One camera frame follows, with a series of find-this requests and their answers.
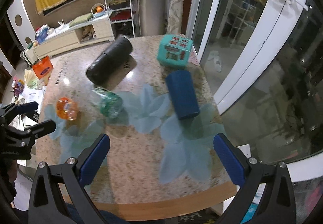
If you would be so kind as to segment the white tv cabinet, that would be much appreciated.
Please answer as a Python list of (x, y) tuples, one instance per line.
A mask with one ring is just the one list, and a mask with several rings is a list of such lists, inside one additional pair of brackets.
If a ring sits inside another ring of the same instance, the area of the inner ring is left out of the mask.
[(113, 30), (107, 14), (88, 22), (65, 28), (63, 32), (54, 33), (45, 41), (32, 48), (39, 59), (55, 56), (73, 49), (106, 41), (114, 41)]

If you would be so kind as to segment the white suitcase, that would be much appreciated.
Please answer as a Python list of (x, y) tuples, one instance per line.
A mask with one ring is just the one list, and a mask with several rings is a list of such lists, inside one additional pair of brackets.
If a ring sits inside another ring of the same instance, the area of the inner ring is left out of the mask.
[(33, 42), (30, 42), (26, 49), (20, 53), (20, 57), (26, 62), (28, 66), (33, 66), (38, 62), (38, 57), (33, 51)]

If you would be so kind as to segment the fruit bowl with oranges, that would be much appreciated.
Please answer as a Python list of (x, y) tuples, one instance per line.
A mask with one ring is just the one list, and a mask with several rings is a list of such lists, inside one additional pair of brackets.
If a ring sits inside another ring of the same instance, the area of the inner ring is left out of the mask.
[(106, 8), (103, 4), (94, 4), (91, 8), (91, 13), (94, 18), (98, 18), (106, 13)]

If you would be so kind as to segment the orange tissue pack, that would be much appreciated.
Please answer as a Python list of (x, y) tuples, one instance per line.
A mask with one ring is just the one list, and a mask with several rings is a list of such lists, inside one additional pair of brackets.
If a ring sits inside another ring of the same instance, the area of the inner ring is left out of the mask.
[(40, 80), (40, 82), (43, 85), (47, 86), (53, 70), (53, 65), (49, 56), (46, 56), (39, 60), (36, 64), (32, 66), (32, 69), (36, 77)]

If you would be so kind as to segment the white metal shelf rack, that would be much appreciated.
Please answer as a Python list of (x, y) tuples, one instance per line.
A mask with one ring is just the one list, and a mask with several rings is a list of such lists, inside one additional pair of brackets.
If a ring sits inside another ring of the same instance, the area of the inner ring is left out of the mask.
[(112, 27), (113, 35), (126, 35), (135, 37), (134, 2), (133, 0), (104, 0), (105, 7), (108, 11), (110, 24), (115, 24)]

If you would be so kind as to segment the green folded cushion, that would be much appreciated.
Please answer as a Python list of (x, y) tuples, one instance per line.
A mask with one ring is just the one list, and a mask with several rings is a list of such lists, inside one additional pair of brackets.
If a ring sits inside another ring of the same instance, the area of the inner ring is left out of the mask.
[(88, 22), (91, 18), (92, 18), (92, 13), (78, 16), (69, 23), (69, 26), (73, 27), (73, 26), (76, 26), (77, 24)]

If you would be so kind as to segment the white slippers on floor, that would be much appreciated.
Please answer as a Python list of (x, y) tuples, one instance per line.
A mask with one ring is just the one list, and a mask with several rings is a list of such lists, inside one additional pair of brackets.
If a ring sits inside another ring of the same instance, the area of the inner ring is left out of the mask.
[(218, 51), (211, 51), (209, 53), (209, 56), (208, 56), (208, 59), (207, 59), (207, 63), (215, 71), (217, 71), (217, 72), (221, 72), (222, 71), (222, 61), (221, 61), (221, 58), (219, 56), (219, 52)]

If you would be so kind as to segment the black cylindrical thermos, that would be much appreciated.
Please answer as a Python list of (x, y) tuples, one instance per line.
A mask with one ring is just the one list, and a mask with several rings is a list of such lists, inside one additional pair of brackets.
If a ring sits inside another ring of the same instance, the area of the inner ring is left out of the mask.
[(133, 51), (129, 39), (119, 36), (109, 45), (90, 67), (86, 70), (86, 77), (96, 85), (105, 83), (117, 68), (124, 64)]

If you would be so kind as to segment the orange plastic jar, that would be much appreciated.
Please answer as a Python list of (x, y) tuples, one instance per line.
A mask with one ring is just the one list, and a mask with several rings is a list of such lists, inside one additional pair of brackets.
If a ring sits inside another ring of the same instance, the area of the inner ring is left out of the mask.
[(61, 97), (56, 102), (56, 114), (59, 118), (75, 121), (78, 115), (78, 103), (67, 97)]

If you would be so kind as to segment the teal square tin box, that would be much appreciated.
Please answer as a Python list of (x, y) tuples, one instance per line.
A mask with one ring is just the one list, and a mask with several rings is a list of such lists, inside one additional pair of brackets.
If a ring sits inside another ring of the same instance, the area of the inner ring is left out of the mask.
[(184, 69), (188, 63), (193, 41), (186, 37), (166, 34), (160, 41), (157, 60), (163, 66)]

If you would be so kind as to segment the blue cup yellow inside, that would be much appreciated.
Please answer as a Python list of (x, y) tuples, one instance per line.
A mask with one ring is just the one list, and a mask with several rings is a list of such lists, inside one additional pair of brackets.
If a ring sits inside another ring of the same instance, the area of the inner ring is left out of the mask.
[(198, 116), (200, 109), (191, 73), (187, 70), (173, 71), (165, 82), (177, 118), (185, 120)]

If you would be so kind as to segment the green lidded clear jar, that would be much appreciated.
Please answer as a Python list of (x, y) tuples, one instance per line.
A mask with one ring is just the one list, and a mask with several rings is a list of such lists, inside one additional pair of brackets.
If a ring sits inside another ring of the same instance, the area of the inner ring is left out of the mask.
[(101, 114), (110, 119), (117, 118), (123, 109), (121, 97), (103, 87), (91, 89), (90, 101)]

